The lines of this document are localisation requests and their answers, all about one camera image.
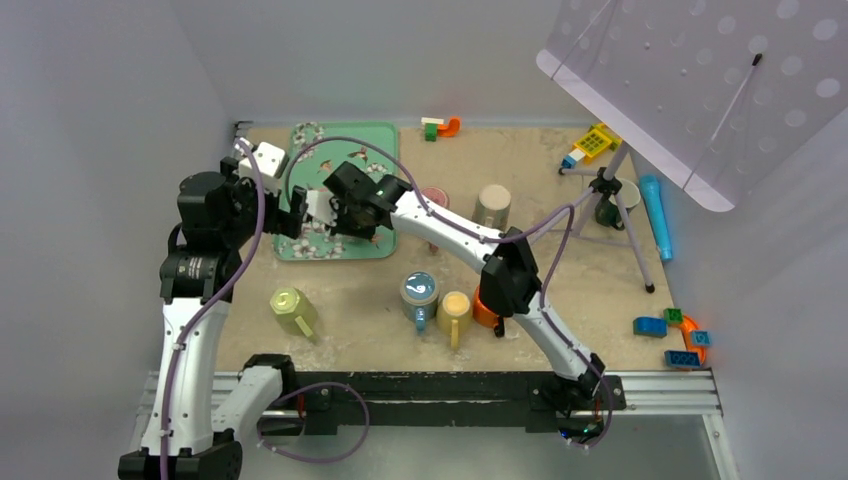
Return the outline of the light green mug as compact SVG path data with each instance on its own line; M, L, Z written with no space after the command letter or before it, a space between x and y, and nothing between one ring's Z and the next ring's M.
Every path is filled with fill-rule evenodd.
M318 341L318 311L301 290L279 288L272 294L269 304L277 324L285 333L311 342Z

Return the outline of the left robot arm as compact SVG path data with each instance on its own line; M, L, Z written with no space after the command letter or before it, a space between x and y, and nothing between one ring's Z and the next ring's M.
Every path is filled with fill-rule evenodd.
M154 407L139 449L119 460L119 478L236 479L264 407L284 409L297 399L289 356L256 354L244 380L212 404L220 336L248 265L239 250L264 233L298 236L306 214L302 188L289 211L279 207L287 162L284 154L225 158L219 171L180 183L181 221L159 270L164 340Z

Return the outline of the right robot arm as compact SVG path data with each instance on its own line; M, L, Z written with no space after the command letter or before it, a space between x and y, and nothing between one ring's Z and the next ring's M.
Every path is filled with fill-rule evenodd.
M434 244L471 268L479 276L481 303L516 322L547 358L555 378L541 392L555 410L584 407L598 396L613 400L603 361L549 302L528 233L476 224L425 198L413 180L374 180L350 162L306 199L308 214L335 234L368 239L384 227Z

